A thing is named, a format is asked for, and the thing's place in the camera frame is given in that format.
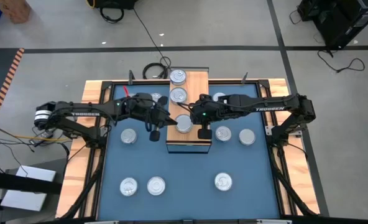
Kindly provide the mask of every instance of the cardboard box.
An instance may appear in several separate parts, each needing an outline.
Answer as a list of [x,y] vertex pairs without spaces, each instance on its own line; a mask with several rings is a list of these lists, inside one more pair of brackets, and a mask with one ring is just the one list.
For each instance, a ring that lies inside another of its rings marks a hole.
[[28,21],[30,6],[26,0],[0,0],[0,10],[11,22],[18,24]]

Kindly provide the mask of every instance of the gray concrete floor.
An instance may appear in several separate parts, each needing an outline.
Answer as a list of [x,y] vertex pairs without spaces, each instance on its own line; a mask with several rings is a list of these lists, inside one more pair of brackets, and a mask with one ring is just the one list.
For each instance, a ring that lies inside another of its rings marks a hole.
[[[33,12],[30,21],[13,25],[0,20],[0,47],[27,49],[151,47],[144,28],[132,11],[122,22],[105,23],[98,11],[84,0],[27,0]],[[285,45],[319,45],[310,22],[297,26],[288,14],[300,0],[273,0]],[[150,0],[140,1],[137,12],[157,44],[271,45],[277,46],[265,0]],[[368,27],[356,38],[368,45]],[[165,52],[173,66],[209,67],[211,78],[286,78],[279,51]],[[335,74],[316,52],[288,52],[299,93],[313,100],[317,119],[309,125],[311,142],[323,190],[332,217],[368,219],[368,51],[343,51],[328,59],[345,67],[354,58],[363,59],[364,72]],[[17,134],[32,134],[35,107],[53,100],[80,101],[86,80],[126,78],[131,69],[140,78],[142,69],[158,62],[157,52],[83,54],[24,54],[0,111],[0,128]],[[150,75],[159,71],[150,70]],[[13,147],[24,165],[64,158],[58,146],[35,153]],[[0,147],[0,166],[16,168],[8,149]],[[31,217],[15,223],[42,219]]]

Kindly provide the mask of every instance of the wooden platform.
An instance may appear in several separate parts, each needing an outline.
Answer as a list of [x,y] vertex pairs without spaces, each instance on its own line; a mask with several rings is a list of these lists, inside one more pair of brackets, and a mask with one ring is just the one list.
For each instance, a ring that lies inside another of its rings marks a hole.
[[[101,84],[103,81],[107,80],[86,81],[85,90],[83,92],[82,97],[83,103],[88,102],[99,103],[99,97],[101,94]],[[285,79],[273,78],[269,79],[269,83],[272,96],[288,95],[288,88]],[[278,122],[282,123],[287,118],[287,116],[289,116],[288,112],[278,112],[277,113]],[[267,120],[270,122],[270,125],[272,125],[271,119],[268,116]],[[85,126],[94,126],[95,118],[81,118],[78,120],[78,122]],[[295,138],[290,136],[289,143],[296,145],[300,148],[303,148],[301,138]],[[74,140],[71,147],[71,155],[74,154],[77,150],[79,150],[84,144],[85,143],[81,139]],[[319,213],[315,191],[313,188],[310,171],[308,170],[308,164],[304,153],[301,150],[292,146],[285,146],[284,151],[292,187],[296,190],[297,194],[301,197],[301,199],[307,204],[307,206],[312,211]],[[79,196],[80,192],[82,191],[89,156],[90,150],[84,148],[68,163],[60,195],[60,200],[58,202],[56,217],[60,217],[65,212],[67,212],[67,210],[72,206],[77,196]],[[98,156],[99,154],[96,153],[94,158],[93,171],[98,163]],[[290,214],[286,191],[282,186],[280,190],[283,197],[285,213]],[[94,192],[92,190],[88,195],[85,216],[90,216],[93,196]]]
[[[186,103],[192,103],[199,100],[199,95],[209,93],[208,72],[186,72],[186,82],[181,86],[175,86],[170,83],[170,91],[176,87],[183,88],[187,92]],[[175,105],[169,100],[170,117],[175,119],[178,115],[187,114],[190,112],[184,108]],[[180,133],[175,126],[167,126],[167,142],[166,144],[191,144],[191,145],[210,145],[211,141],[198,138],[198,130],[200,125],[194,125],[189,133]],[[193,141],[203,141],[205,143],[195,143]]]

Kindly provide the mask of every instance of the blue mat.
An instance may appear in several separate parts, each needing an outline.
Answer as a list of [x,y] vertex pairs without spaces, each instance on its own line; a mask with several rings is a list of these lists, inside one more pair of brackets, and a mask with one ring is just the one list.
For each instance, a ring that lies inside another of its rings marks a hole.
[[[168,96],[168,85],[129,86],[130,93],[157,92]],[[211,85],[209,93],[247,94],[257,96],[255,85]],[[121,87],[114,97],[124,96]],[[127,119],[118,123],[108,137],[106,162],[101,185],[98,220],[181,220],[181,219],[238,219],[278,218],[277,200],[270,170],[264,125],[259,113],[245,118],[213,123],[231,129],[232,138],[223,143],[212,140],[209,154],[168,154],[167,129],[161,129],[159,142],[150,142],[144,123]],[[134,129],[135,144],[120,140],[122,130]],[[239,132],[249,128],[256,136],[255,143],[243,146]],[[232,187],[221,192],[214,186],[219,172],[232,178]],[[166,182],[162,195],[147,191],[147,182],[160,176]],[[139,187],[136,194],[125,197],[119,185],[126,177],[133,177]]]

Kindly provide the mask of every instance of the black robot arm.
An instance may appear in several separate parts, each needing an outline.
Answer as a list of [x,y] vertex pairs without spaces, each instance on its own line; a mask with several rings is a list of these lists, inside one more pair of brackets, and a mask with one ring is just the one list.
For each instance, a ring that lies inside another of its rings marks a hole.
[[64,101],[48,102],[36,108],[34,124],[39,130],[58,128],[69,138],[81,136],[88,147],[104,147],[106,138],[99,127],[86,127],[67,119],[73,116],[100,116],[109,118],[116,124],[127,118],[145,122],[151,141],[159,140],[159,129],[166,125],[176,125],[170,113],[163,108],[167,97],[161,97],[154,102],[148,93],[138,93],[133,97],[124,97],[103,104],[67,103]]
[[299,125],[310,123],[315,119],[314,107],[306,96],[289,95],[283,97],[251,98],[247,95],[220,96],[213,101],[210,95],[200,95],[200,99],[188,105],[191,110],[193,124],[200,124],[198,130],[200,139],[211,139],[208,129],[210,123],[225,119],[247,116],[252,112],[289,111],[291,115],[280,125],[272,129],[271,141],[285,143],[288,135]]

